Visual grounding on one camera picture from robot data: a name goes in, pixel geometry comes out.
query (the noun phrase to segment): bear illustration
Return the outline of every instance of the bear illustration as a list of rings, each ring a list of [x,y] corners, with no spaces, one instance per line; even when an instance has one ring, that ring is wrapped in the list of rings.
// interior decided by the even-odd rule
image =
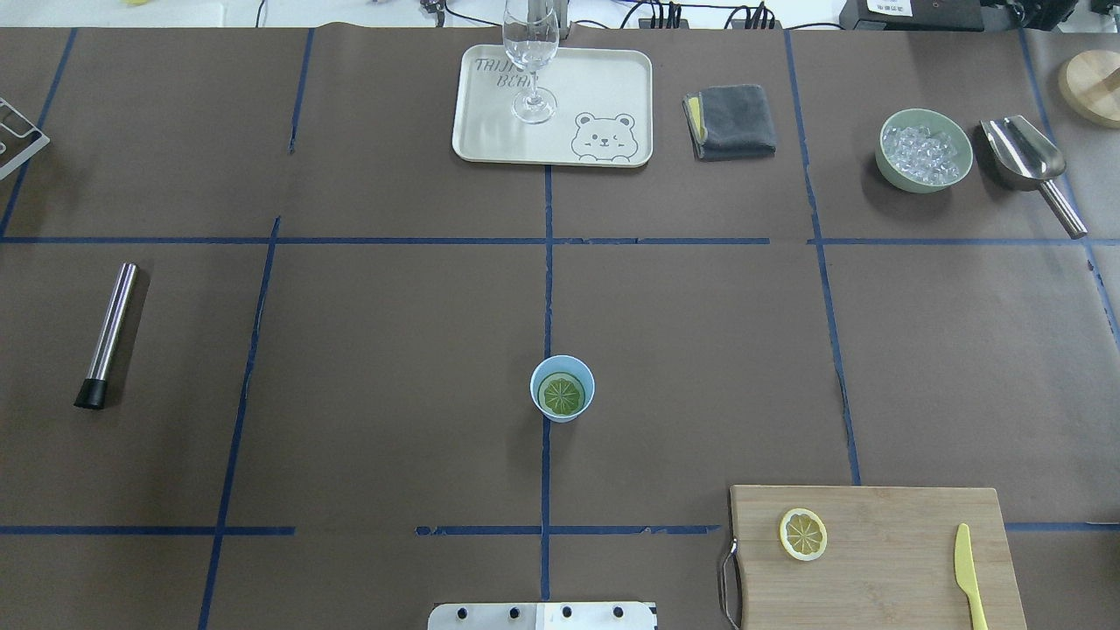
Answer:
[[[595,118],[584,112],[576,117],[576,137],[571,150],[580,161],[629,161],[637,154],[634,117]]]

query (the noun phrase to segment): folded cloth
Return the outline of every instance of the folded cloth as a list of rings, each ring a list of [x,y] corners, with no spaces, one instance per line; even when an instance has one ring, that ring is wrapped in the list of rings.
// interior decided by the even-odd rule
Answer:
[[[762,85],[722,85],[684,95],[692,146],[703,161],[774,155],[777,135]]]

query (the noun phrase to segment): cutting board handle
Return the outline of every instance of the cutting board handle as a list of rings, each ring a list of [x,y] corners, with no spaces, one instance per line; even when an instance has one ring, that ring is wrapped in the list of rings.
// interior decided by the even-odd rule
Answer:
[[[727,563],[735,560],[735,580],[739,580],[739,539],[735,536],[731,537],[731,546],[728,547],[727,554],[724,555],[724,560],[719,563],[719,605],[724,609],[724,617],[727,618],[728,623],[731,628],[739,630],[739,624],[736,623],[735,618],[731,617],[731,610],[727,602]],[[739,608],[743,608],[743,602],[739,602]]]

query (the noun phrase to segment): metal scoop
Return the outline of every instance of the metal scoop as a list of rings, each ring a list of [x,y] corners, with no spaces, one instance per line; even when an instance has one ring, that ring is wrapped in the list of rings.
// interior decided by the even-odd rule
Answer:
[[[1071,239],[1089,233],[1077,211],[1054,183],[1055,177],[1065,173],[1065,157],[1046,136],[1021,115],[981,120],[980,127],[996,154],[996,167],[1010,187],[1042,193]]]

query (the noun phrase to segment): table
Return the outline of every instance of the table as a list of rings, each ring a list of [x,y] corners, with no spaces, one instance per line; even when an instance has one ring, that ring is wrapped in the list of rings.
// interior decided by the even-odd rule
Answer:
[[[498,40],[0,31],[53,139],[0,182],[0,626],[721,628],[735,483],[996,488],[1028,626],[1120,617],[1120,149],[1055,82],[1114,37],[576,27],[653,61],[635,170],[459,160],[458,59]],[[696,161],[681,98],[744,82],[776,156]],[[875,133],[914,105],[1045,127],[1090,238],[982,150],[892,188]],[[123,260],[110,407],[75,409]],[[550,353],[596,374],[569,425],[526,397]]]
[[[596,20],[617,27],[629,10],[629,0],[577,0],[570,2],[571,20]],[[260,0],[151,0],[129,6],[124,0],[0,0],[0,26],[31,27],[251,27],[258,24]],[[697,4],[737,7],[730,0],[707,0]],[[838,20],[844,0],[769,0],[769,7],[785,26]],[[502,3],[488,0],[451,0],[457,13],[488,21],[502,20]],[[637,17],[628,22],[637,28]],[[721,28],[728,10],[688,8],[683,17],[691,28]],[[420,9],[417,0],[268,0],[261,10],[264,27],[316,27],[340,21],[377,27],[430,27],[435,16]],[[448,15],[446,26],[478,26]],[[1064,33],[1116,33],[1112,18],[1090,10],[1081,0],[1070,18],[1058,25]]]

